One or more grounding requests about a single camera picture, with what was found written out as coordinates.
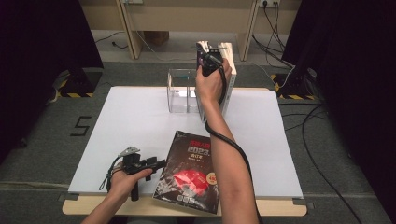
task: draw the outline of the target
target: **person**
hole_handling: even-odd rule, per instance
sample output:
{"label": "person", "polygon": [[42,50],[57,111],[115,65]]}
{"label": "person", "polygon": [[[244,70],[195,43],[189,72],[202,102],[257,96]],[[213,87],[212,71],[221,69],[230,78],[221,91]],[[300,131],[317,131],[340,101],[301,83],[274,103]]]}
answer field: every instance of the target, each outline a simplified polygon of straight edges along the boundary
{"label": "person", "polygon": [[[227,59],[223,59],[223,68],[227,80],[232,68]],[[217,133],[235,141],[233,134],[221,114],[219,98],[222,81],[219,70],[205,77],[202,67],[197,69],[196,91],[205,111],[208,125]],[[242,156],[228,143],[210,134],[212,162],[219,186],[222,223],[259,223],[254,197],[253,184],[248,168]],[[135,175],[116,172],[112,179],[112,188],[105,199],[86,217],[83,223],[107,223],[127,200],[138,179],[152,171],[144,170]]]}

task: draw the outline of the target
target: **black device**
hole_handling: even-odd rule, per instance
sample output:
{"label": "black device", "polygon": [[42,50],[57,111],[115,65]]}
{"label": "black device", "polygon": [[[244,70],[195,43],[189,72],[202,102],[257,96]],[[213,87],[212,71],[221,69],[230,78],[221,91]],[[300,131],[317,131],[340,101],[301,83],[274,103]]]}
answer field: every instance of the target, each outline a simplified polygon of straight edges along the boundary
{"label": "black device", "polygon": [[212,74],[219,66],[222,65],[223,60],[218,48],[212,48],[209,44],[197,43],[197,68],[202,66],[202,74],[207,77]]}
{"label": "black device", "polygon": [[[139,173],[145,169],[152,169],[152,173],[155,174],[158,169],[161,169],[165,166],[166,161],[157,161],[157,157],[150,157],[146,160],[140,160],[140,154],[133,153],[127,156],[124,156],[122,159],[123,171],[128,175],[134,175]],[[146,181],[151,180],[151,175],[146,176]],[[131,201],[139,200],[139,188],[137,183],[134,185],[134,188],[131,191]]]}
{"label": "black device", "polygon": [[218,49],[210,49],[208,53],[203,53],[201,55],[200,62],[202,66],[202,75],[208,77],[222,65],[223,60]]}
{"label": "black device", "polygon": [[[107,175],[99,189],[102,189],[105,186],[106,183],[106,189],[107,192],[110,191],[111,189],[111,177],[113,174],[117,171],[123,171],[127,175],[134,175],[136,173],[139,173],[142,170],[145,169],[152,169],[152,173],[155,174],[158,169],[161,169],[165,167],[166,161],[157,161],[157,157],[150,157],[146,160],[140,160],[140,154],[136,153],[140,151],[140,149],[136,147],[127,147],[125,150],[121,152],[121,154],[113,161],[111,164],[110,168],[107,171]],[[119,158],[122,158],[122,166],[117,167],[118,170],[114,170],[116,167],[114,164],[116,164],[117,160]],[[151,175],[146,176],[146,181],[151,180]],[[137,201],[139,200],[139,188],[138,188],[138,183],[134,185],[134,188],[131,191],[131,201]]]}

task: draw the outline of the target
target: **white tabletop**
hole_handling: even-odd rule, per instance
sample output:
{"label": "white tabletop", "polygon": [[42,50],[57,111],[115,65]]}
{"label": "white tabletop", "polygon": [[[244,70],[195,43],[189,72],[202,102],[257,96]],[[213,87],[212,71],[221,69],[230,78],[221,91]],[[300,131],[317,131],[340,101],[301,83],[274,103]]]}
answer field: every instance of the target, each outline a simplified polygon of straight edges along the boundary
{"label": "white tabletop", "polygon": [[[247,154],[256,196],[303,198],[275,93],[234,89],[225,119]],[[169,113],[165,87],[111,88],[69,192],[106,193],[99,186],[129,146],[141,149],[141,159],[166,159],[176,130],[209,136],[198,113]],[[139,181],[141,194],[154,192],[161,171]]]}

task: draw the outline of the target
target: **table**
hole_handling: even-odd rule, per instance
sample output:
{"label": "table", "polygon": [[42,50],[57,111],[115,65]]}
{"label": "table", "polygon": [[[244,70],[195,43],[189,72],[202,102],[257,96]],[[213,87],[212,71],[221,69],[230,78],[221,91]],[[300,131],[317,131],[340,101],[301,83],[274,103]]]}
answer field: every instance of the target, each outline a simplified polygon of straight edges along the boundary
{"label": "table", "polygon": [[[249,158],[262,216],[303,216],[306,206],[275,93],[234,89],[225,118]],[[198,113],[169,113],[165,87],[111,88],[69,188],[79,197],[66,200],[64,212],[89,214],[103,200],[106,192],[98,188],[109,164],[132,143],[142,149],[143,159],[166,158],[176,130],[208,136]],[[117,215],[211,216],[151,199],[159,175],[157,172],[149,182],[140,181],[140,200],[128,201]]]}
{"label": "table", "polygon": [[143,42],[137,31],[236,33],[240,59],[248,56],[257,0],[117,0],[129,50],[138,59]]}

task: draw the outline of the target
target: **black handheld controller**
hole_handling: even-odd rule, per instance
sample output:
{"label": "black handheld controller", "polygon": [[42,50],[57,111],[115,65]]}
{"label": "black handheld controller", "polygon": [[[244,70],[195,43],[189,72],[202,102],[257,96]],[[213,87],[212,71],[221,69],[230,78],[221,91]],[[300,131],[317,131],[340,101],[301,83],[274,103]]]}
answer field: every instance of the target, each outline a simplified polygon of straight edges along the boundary
{"label": "black handheld controller", "polygon": [[210,49],[209,52],[200,55],[200,65],[202,66],[202,75],[208,77],[223,63],[221,53],[218,49]]}
{"label": "black handheld controller", "polygon": [[[140,160],[140,154],[133,153],[122,158],[123,171],[128,175],[134,175],[145,169],[152,169],[152,173],[155,174],[158,169],[163,168],[166,165],[166,161],[157,161],[157,157],[150,157],[146,160]],[[151,175],[146,177],[146,181],[151,180]],[[139,188],[138,184],[134,185],[131,191],[131,201],[139,200]]]}

